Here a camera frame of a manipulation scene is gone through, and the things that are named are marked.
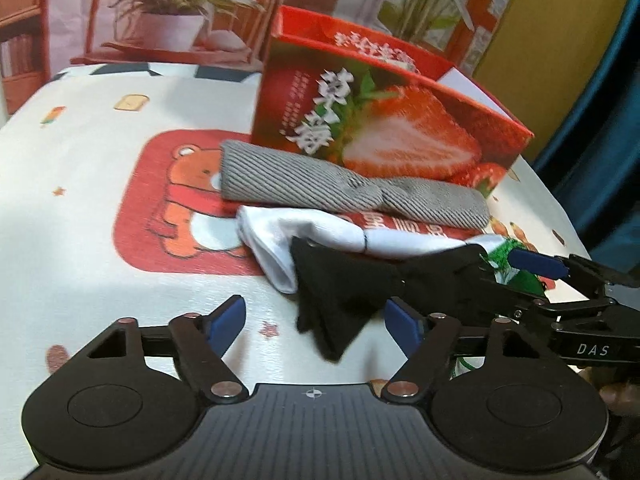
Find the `person's right hand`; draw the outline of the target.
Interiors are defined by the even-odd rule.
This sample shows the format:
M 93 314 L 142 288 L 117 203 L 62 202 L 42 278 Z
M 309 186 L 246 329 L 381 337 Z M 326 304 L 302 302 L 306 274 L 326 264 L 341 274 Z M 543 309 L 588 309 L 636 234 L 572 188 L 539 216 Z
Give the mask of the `person's right hand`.
M 639 416 L 639 385 L 623 380 L 615 368 L 590 366 L 580 370 L 578 375 L 598 390 L 601 399 L 614 415 Z

